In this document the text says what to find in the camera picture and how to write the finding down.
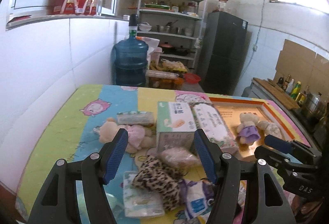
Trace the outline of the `teddy bear purple dress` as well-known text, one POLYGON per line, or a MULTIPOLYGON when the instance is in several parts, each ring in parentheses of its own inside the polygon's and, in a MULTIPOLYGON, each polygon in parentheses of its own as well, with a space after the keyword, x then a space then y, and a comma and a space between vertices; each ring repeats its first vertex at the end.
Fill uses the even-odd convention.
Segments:
POLYGON ((259 116, 254 113, 241 113, 240 124, 236 128, 237 137, 242 145, 252 145, 260 139, 257 129, 259 116))

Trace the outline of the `orange shallow cardboard box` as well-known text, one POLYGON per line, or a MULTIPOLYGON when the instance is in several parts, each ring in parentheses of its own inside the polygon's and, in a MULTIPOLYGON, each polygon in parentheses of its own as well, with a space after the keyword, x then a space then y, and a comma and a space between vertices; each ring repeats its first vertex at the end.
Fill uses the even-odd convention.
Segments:
POLYGON ((235 139, 237 150, 234 152, 234 156, 240 160, 254 160, 256 147, 263 145, 264 138, 272 131, 275 136, 285 141, 293 141, 295 139, 307 146, 310 145, 301 129, 272 101, 219 94, 211 95, 210 101, 219 111, 232 137, 235 139), (238 134, 238 127, 243 122, 240 117, 246 114, 251 115, 248 118, 247 125, 251 125, 251 121, 255 120, 255 127, 260 135, 260 139, 252 145, 240 143, 238 134))

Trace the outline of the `green dish soap bottle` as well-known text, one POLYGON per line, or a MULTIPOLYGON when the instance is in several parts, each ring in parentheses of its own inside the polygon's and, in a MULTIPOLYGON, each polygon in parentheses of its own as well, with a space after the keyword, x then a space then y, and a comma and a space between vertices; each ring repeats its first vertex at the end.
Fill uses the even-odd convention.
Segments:
POLYGON ((296 99, 297 96, 298 96, 298 94, 299 94, 300 89, 301 89, 301 82, 298 81, 298 82, 295 84, 295 86, 294 86, 294 88, 293 88, 293 90, 292 90, 290 96, 291 96, 293 99, 296 99))

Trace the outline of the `steel pot with lid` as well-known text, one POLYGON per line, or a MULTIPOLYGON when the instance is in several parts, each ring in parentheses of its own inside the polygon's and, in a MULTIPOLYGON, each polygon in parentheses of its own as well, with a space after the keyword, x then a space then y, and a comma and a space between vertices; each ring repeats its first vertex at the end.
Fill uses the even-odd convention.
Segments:
POLYGON ((309 93, 305 101, 305 108, 312 116, 321 118, 325 111, 326 106, 322 99, 322 93, 309 93))

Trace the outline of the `floral wet wipes pack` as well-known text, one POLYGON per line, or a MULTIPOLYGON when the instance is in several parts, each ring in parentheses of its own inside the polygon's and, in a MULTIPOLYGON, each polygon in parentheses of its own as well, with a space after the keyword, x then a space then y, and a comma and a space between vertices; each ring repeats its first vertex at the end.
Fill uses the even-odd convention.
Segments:
POLYGON ((230 154, 237 152, 237 142, 214 105, 208 103, 191 103, 190 109, 197 127, 205 132, 210 142, 217 144, 223 152, 230 154))

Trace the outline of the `white floral tissue pack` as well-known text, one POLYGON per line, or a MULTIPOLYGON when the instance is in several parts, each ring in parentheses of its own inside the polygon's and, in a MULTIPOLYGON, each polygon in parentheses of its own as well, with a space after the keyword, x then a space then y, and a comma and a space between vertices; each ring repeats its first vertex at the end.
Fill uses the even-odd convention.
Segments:
POLYGON ((136 171, 123 174, 123 202, 125 217, 154 218, 165 214, 159 193, 133 186, 136 171))

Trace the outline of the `brown item in plastic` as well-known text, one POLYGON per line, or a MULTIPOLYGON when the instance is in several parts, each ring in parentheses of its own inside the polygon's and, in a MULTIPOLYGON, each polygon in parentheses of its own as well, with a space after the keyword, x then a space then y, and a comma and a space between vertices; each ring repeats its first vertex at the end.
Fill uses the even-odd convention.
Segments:
POLYGON ((173 147, 163 150, 158 158, 170 167, 187 170, 201 165, 200 159, 185 148, 173 147))

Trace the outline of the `white green tissue box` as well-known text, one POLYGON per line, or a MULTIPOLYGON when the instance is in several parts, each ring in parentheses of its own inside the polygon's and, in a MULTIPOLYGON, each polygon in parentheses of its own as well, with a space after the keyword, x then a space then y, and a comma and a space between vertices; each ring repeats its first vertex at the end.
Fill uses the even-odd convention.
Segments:
POLYGON ((197 127, 188 103, 158 102, 156 124, 158 152, 170 148, 191 149, 197 127))

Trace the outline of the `leopard print cloth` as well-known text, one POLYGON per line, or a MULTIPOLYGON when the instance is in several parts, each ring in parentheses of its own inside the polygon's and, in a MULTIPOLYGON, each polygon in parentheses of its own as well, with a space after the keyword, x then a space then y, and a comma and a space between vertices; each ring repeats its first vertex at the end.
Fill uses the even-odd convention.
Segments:
POLYGON ((132 185, 160 194, 166 212, 181 206, 179 182, 183 179, 180 170, 172 168, 154 156, 148 155, 141 164, 132 185))

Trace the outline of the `red plastic basket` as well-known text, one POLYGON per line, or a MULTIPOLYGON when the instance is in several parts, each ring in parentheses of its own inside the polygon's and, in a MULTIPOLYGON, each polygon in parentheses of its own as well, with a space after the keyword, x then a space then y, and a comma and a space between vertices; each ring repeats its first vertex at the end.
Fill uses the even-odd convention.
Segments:
POLYGON ((189 84, 198 84, 201 81, 201 78, 193 73, 185 73, 184 78, 185 78, 185 82, 189 84))

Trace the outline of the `teddy bear pink dress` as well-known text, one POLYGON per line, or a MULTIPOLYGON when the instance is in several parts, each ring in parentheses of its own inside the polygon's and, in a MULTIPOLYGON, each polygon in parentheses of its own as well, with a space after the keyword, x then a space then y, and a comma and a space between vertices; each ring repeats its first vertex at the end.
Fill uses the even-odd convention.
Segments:
POLYGON ((125 149, 130 154, 135 154, 143 148, 156 146, 156 137, 152 130, 141 125, 118 125, 114 118, 108 118, 99 128, 99 141, 101 143, 111 142, 120 129, 128 132, 128 144, 125 149))

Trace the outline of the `dark grey refrigerator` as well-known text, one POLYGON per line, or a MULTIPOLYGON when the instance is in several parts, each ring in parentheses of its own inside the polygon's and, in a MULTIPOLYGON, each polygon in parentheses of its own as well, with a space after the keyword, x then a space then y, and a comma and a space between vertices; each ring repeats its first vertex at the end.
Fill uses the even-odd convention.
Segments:
POLYGON ((232 95, 247 55, 248 22, 224 11, 209 13, 197 65, 207 93, 232 95))

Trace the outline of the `clear tube green pack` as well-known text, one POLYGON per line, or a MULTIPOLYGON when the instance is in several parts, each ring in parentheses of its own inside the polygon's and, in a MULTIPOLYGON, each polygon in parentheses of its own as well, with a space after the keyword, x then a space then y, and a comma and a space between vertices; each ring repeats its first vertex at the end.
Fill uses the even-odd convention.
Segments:
POLYGON ((129 111, 129 112, 120 112, 117 114, 118 124, 124 125, 141 125, 150 127, 153 126, 154 115, 152 112, 146 111, 129 111))

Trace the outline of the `metal kitchen shelf rack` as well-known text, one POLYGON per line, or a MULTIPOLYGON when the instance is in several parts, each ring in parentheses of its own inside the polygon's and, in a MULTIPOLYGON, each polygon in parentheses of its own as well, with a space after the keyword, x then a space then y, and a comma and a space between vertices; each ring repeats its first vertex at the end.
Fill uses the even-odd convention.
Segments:
POLYGON ((194 71, 201 48, 207 0, 138 0, 138 34, 160 41, 161 57, 194 71))

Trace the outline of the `blue water jug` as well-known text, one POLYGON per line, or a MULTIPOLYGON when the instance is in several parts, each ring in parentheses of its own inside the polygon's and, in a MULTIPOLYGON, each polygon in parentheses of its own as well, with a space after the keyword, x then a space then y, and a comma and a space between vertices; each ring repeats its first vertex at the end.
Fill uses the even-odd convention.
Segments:
POLYGON ((131 14, 129 37, 114 45, 115 84, 119 86, 143 87, 148 66, 148 44, 137 39, 138 15, 131 14))

